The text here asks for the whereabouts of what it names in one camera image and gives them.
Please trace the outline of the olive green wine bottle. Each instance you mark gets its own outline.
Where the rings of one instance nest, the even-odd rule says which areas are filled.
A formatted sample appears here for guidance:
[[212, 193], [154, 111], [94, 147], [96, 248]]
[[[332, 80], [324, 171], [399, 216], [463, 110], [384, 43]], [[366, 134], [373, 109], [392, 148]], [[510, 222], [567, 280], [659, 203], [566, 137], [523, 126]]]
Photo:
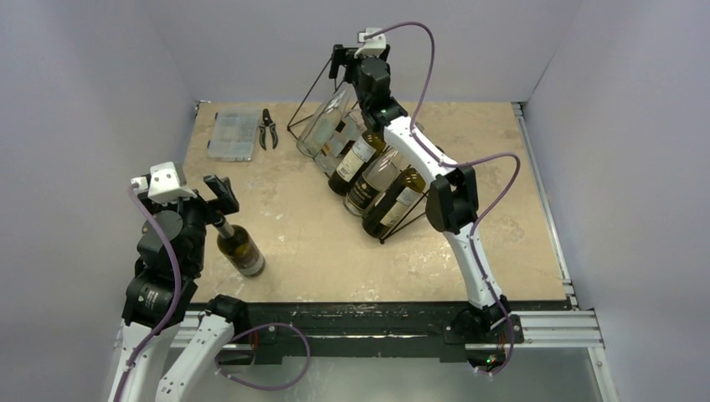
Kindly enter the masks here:
[[385, 236], [422, 198], [427, 182], [401, 154], [393, 155], [397, 176], [387, 178], [387, 187], [365, 210], [362, 227], [374, 238]]

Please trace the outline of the black grey pliers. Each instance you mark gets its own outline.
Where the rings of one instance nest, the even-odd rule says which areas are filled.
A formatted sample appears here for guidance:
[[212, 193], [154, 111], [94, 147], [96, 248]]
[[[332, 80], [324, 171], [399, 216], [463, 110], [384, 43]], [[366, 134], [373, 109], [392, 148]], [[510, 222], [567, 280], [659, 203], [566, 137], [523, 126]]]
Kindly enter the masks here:
[[271, 148], [276, 149], [279, 144], [279, 137], [278, 137], [278, 133], [276, 130], [275, 122], [273, 121], [268, 108], [265, 108], [262, 110], [261, 120], [258, 125], [258, 128], [259, 128], [260, 147], [264, 151], [266, 151], [268, 149], [267, 143], [266, 143], [266, 138], [267, 138], [267, 135], [270, 135], [270, 138], [272, 141]]

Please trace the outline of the dark green wine bottle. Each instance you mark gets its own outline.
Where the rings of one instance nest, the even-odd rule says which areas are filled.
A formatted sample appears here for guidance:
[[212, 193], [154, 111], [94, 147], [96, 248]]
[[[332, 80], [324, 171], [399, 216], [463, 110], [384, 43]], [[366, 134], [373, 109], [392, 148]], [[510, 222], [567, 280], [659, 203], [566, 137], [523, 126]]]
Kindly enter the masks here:
[[338, 195], [346, 195], [356, 178], [385, 147], [382, 131], [364, 131], [328, 179], [329, 188]]

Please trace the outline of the clear champagne bottle black label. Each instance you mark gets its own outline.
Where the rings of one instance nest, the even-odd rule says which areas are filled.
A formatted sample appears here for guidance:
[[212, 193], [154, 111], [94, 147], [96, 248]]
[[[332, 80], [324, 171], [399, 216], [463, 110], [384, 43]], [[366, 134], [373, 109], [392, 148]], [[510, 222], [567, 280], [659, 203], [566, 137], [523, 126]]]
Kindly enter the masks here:
[[343, 205], [350, 214], [362, 216], [372, 201], [387, 187], [385, 180], [397, 176], [391, 158], [398, 153], [386, 144], [383, 152], [356, 178], [343, 200]]

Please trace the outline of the clear plastic screw organizer box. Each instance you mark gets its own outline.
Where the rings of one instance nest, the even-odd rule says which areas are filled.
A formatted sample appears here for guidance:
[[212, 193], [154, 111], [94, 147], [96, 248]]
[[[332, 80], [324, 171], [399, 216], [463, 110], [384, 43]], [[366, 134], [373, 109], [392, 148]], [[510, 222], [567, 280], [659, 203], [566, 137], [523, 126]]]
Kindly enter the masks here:
[[259, 120], [256, 110], [217, 112], [208, 140], [208, 156], [226, 162], [250, 162]]

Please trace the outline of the green wine bottle white label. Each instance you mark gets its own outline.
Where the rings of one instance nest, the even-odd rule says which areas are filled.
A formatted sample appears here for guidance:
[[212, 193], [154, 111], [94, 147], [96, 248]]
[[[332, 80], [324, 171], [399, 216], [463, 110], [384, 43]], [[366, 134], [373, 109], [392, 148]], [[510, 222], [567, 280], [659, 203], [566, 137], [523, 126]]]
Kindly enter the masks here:
[[230, 224], [225, 217], [214, 225], [218, 231], [217, 246], [228, 262], [245, 277], [259, 276], [265, 268], [265, 257], [246, 228]]

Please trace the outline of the square clear bottle black cap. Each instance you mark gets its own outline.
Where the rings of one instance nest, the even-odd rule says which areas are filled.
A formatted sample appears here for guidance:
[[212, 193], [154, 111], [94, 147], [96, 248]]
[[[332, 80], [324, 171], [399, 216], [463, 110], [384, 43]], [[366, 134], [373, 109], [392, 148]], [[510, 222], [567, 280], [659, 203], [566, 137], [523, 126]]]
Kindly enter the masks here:
[[314, 156], [315, 164], [331, 177], [338, 165], [349, 152], [354, 142], [362, 135], [364, 126], [360, 110], [349, 111], [337, 124], [329, 140]]

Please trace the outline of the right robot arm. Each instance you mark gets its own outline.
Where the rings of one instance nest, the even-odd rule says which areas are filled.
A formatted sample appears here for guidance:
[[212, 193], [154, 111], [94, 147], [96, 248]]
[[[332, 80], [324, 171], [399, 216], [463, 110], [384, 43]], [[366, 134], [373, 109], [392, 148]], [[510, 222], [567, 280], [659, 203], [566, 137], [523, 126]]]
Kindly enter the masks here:
[[468, 301], [472, 334], [489, 341], [512, 327], [510, 307], [487, 263], [478, 232], [476, 171], [461, 166], [436, 148], [390, 90], [390, 47], [366, 49], [336, 44], [329, 76], [340, 71], [352, 85], [365, 126], [400, 152], [424, 179], [429, 191], [425, 214], [430, 225], [448, 241], [458, 264]]

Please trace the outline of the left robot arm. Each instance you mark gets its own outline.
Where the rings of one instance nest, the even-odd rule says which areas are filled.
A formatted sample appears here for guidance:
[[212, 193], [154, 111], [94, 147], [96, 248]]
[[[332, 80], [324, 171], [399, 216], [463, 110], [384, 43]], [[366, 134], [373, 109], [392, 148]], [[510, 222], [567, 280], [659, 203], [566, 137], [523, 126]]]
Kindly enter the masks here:
[[148, 197], [152, 175], [133, 178], [127, 189], [144, 215], [136, 246], [134, 277], [126, 288], [121, 314], [121, 355], [111, 386], [110, 401], [153, 401], [168, 352], [203, 269], [207, 228], [225, 223], [239, 210], [229, 178], [203, 177], [214, 193], [182, 195], [160, 205]]

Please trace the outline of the clear glass bottle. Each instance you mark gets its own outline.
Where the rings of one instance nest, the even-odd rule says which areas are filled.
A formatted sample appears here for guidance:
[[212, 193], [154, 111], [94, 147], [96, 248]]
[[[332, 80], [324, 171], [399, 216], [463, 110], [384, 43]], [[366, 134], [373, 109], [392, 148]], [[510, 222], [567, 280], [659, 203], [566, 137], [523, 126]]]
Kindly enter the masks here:
[[310, 158], [316, 156], [345, 116], [352, 94], [352, 85], [343, 82], [317, 107], [296, 141], [300, 153]]

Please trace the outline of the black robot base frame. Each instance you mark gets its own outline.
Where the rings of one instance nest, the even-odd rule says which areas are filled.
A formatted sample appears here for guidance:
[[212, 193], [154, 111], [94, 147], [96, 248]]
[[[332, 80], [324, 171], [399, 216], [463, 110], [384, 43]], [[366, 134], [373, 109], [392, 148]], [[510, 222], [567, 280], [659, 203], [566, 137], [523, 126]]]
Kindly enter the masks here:
[[602, 345], [594, 312], [569, 301], [514, 301], [512, 336], [504, 327], [473, 328], [463, 301], [251, 302], [255, 334], [223, 347], [224, 365], [280, 364], [286, 357], [436, 358], [496, 367], [510, 348], [593, 348]]

